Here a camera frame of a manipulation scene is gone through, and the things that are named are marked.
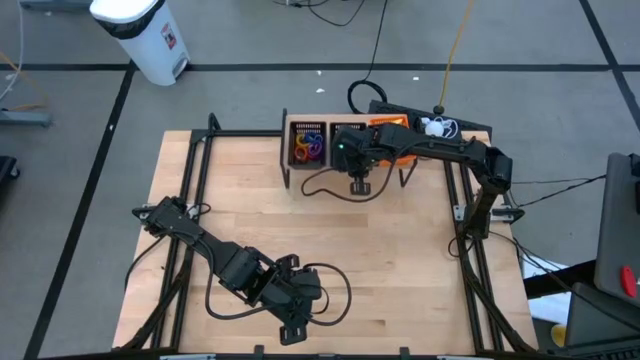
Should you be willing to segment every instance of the white trash can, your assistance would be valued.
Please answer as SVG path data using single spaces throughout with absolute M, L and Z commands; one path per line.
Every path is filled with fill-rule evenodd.
M 191 60 L 165 0 L 94 0 L 89 9 L 152 83 L 174 84 Z

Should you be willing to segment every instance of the orange box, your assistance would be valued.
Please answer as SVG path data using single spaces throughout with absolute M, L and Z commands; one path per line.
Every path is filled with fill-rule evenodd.
M 402 125 L 406 128 L 409 128 L 409 120 L 407 119 L 407 115 L 396 115 L 391 117 L 377 118 L 369 120 L 369 126 L 382 125 L 382 124 L 398 124 Z M 412 163 L 416 159 L 415 155 L 408 155 L 405 157 L 401 157 L 396 161 L 396 166 L 403 166 Z M 380 166 L 390 166 L 391 163 L 388 161 L 381 161 Z

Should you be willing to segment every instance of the wooden table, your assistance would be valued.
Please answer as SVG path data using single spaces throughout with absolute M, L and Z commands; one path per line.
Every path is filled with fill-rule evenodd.
M 463 135 L 488 141 L 486 133 Z M 179 193 L 189 137 L 187 131 L 165 133 L 149 203 Z M 254 246 L 272 259 L 296 253 L 301 263 L 338 266 L 353 286 L 351 311 L 337 326 L 309 324 L 306 341 L 281 346 L 280 324 L 268 313 L 234 321 L 207 315 L 204 292 L 208 268 L 204 258 L 196 256 L 180 351 L 251 353 L 256 344 L 262 344 L 267 353 L 398 354 L 401 346 L 408 346 L 412 354 L 473 353 L 460 266 L 446 249 L 454 230 L 442 162 L 420 161 L 405 188 L 400 187 L 395 174 L 378 199 L 352 204 L 326 194 L 302 196 L 300 184 L 312 171 L 292 171 L 291 187 L 285 189 L 279 154 L 280 138 L 214 138 L 204 197 L 212 211 L 200 224 L 222 240 Z M 196 161 L 188 202 L 193 202 L 198 169 Z M 372 192 L 380 186 L 385 172 L 372 172 Z M 457 188 L 462 189 L 457 166 L 454 172 Z M 310 181 L 308 191 L 325 186 L 348 194 L 346 175 L 325 175 Z M 472 182 L 477 187 L 473 176 Z M 464 204 L 462 191 L 458 197 Z M 511 236 L 506 224 L 493 223 L 491 229 Z M 152 241 L 141 231 L 136 254 Z M 148 255 L 133 272 L 114 346 L 129 340 L 157 304 L 168 243 Z M 537 347 L 514 247 L 492 235 L 485 240 L 485 251 L 498 307 L 525 341 Z M 318 318 L 331 320 L 342 312 L 346 291 L 338 275 L 325 269 L 319 273 L 331 294 L 331 307 Z M 217 312 L 246 310 L 219 285 L 213 292 L 212 306 Z M 484 344 L 490 348 L 486 313 L 481 305 L 479 308 Z M 173 317 L 172 308 L 163 344 L 169 342 Z

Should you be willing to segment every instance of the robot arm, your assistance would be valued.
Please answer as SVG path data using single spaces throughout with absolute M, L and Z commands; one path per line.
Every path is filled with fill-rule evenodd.
M 511 187 L 511 158 L 475 138 L 457 142 L 420 134 L 395 124 L 365 130 L 345 126 L 336 134 L 331 152 L 334 168 L 347 172 L 354 178 L 354 184 L 361 183 L 378 161 L 394 161 L 406 155 L 466 165 L 481 189 L 476 201 L 465 208 L 462 222 L 465 236 L 468 234 L 481 239 L 488 236 L 491 207 L 496 197 Z
M 262 303 L 282 321 L 283 345 L 304 341 L 313 301 L 322 296 L 317 271 L 299 268 L 294 254 L 273 261 L 255 248 L 221 241 L 185 215 L 186 209 L 184 200 L 165 197 L 157 206 L 137 208 L 133 214 L 151 235 L 171 236 L 193 247 L 207 259 L 219 283 L 245 304 L 255 307 Z M 235 318 L 215 315 L 223 320 Z

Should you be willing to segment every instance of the white object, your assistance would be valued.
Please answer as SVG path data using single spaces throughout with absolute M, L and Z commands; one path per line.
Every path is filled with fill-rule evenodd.
M 442 135 L 444 135 L 444 126 L 437 121 L 430 121 L 424 132 L 427 135 L 442 137 Z
M 535 256 L 531 256 L 537 263 L 544 266 L 547 270 L 555 271 L 566 268 L 565 265 L 557 264 L 551 261 L 542 260 Z M 536 275 L 543 275 L 543 270 L 534 267 L 533 265 L 524 263 L 524 278 L 529 278 Z M 543 296 L 541 298 L 529 300 L 529 310 L 531 310 L 531 316 L 536 319 L 542 319 L 551 321 L 557 324 L 567 325 L 569 318 L 569 304 L 571 303 L 571 294 L 562 293 L 549 296 Z
M 154 84 L 174 84 L 191 60 L 165 0 L 94 0 L 89 10 Z
M 445 139 L 453 139 L 458 135 L 458 123 L 453 119 L 443 119 L 441 116 L 431 120 L 428 117 L 420 118 L 425 126 L 425 134 L 443 137 Z

